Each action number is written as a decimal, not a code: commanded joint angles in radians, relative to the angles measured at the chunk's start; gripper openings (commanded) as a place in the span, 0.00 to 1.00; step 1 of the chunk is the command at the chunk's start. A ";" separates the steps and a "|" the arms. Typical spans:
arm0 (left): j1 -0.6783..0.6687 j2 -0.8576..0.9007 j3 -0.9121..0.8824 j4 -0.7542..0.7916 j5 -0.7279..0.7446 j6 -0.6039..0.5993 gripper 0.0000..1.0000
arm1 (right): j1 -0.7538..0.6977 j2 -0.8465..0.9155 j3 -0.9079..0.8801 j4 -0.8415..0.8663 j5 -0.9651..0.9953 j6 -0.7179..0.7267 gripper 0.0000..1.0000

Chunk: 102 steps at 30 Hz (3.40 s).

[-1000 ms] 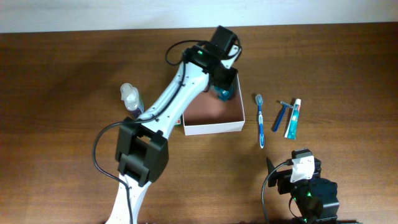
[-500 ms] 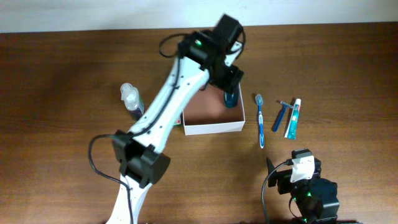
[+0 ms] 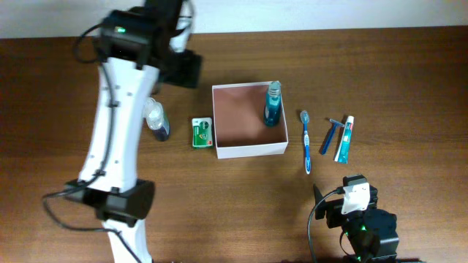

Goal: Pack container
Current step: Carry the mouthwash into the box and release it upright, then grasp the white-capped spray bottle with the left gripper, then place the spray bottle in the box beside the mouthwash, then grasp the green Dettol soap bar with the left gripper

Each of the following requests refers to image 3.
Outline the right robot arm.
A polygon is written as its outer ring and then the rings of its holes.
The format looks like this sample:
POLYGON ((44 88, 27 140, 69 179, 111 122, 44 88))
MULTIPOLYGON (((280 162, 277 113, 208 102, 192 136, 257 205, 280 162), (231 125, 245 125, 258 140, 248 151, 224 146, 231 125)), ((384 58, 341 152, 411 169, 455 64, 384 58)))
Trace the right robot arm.
POLYGON ((346 253, 346 262, 395 262, 399 236, 397 217, 377 207, 378 190, 363 175, 343 178, 343 185, 323 195, 313 186, 315 205, 308 218, 307 237, 312 260, 312 219, 325 218, 330 229, 341 228, 340 237, 346 237, 353 253, 346 253))

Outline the clear purple liquid bottle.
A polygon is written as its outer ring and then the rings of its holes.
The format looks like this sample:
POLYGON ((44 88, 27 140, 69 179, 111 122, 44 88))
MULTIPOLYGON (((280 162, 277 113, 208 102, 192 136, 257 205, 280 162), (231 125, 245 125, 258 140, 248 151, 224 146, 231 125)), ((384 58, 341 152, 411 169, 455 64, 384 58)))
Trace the clear purple liquid bottle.
POLYGON ((143 117, 153 135, 159 141, 166 141, 170 137, 170 123, 161 103, 148 97, 143 110, 143 117))

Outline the blue disposable razor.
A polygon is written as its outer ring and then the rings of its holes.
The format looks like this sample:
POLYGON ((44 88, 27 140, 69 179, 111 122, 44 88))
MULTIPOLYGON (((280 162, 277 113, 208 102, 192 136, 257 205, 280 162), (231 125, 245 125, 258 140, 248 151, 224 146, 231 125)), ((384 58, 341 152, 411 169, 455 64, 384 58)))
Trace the blue disposable razor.
POLYGON ((328 134, 327 134, 327 136, 326 136, 326 138, 324 140, 324 143, 322 145, 322 149, 320 151, 320 153, 322 155, 325 155, 327 153, 336 130, 338 128, 343 128, 344 127, 344 124, 342 122, 340 122, 340 121, 334 120, 332 118, 329 118, 328 120, 332 124, 332 127, 330 128, 330 130, 329 130, 329 132, 328 132, 328 134))

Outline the teal mouthwash bottle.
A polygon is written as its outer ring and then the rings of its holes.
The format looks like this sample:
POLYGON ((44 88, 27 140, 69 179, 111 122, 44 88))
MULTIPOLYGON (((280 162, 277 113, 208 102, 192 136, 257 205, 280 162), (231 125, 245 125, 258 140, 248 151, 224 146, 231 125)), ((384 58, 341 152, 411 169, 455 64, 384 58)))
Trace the teal mouthwash bottle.
POLYGON ((265 99, 264 123, 266 126, 275 126, 279 122, 281 105, 281 83, 273 81, 268 86, 265 99))

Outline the white teal toothpaste tube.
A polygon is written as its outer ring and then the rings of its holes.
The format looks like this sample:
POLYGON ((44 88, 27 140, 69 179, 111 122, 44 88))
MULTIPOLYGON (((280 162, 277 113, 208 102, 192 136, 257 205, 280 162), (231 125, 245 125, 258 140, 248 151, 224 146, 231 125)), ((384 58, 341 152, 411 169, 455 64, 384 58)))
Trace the white teal toothpaste tube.
POLYGON ((339 149, 334 158, 334 161, 339 162, 341 164, 347 164, 349 160, 349 151, 352 138, 352 129, 354 126, 354 119, 355 118, 351 115, 347 117, 347 121, 344 125, 344 131, 341 136, 339 149))

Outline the green white small box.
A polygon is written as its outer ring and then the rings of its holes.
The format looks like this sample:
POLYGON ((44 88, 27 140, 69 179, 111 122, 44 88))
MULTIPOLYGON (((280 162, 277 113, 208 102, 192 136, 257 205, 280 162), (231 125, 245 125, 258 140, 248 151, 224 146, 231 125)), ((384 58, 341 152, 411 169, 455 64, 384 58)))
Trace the green white small box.
POLYGON ((212 123, 211 118, 192 119, 193 148, 211 148, 213 146, 212 123))

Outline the blue white toothbrush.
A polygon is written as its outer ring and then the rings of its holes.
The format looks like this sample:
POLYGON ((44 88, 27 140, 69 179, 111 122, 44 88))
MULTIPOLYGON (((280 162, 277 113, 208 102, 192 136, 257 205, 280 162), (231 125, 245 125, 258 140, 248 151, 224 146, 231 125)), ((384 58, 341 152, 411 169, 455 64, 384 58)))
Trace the blue white toothbrush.
POLYGON ((308 123, 310 121, 309 114, 306 110, 303 110, 300 114, 301 122, 303 124, 303 145, 304 145, 304 153, 305 153, 305 170, 306 173, 309 175, 312 170, 312 162, 310 157, 310 142, 309 142, 309 133, 308 133, 308 123))

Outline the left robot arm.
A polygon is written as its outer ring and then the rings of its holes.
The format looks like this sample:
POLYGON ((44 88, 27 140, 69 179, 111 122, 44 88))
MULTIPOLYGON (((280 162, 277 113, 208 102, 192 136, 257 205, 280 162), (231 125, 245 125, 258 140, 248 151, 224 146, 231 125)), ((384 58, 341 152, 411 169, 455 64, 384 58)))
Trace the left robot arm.
POLYGON ((155 184, 137 176, 147 98, 157 83, 194 88, 201 58, 186 49, 195 9, 190 1, 146 1, 113 10, 99 24, 94 50, 99 98, 91 144, 65 198, 92 207, 116 262, 150 262, 145 219, 155 184))

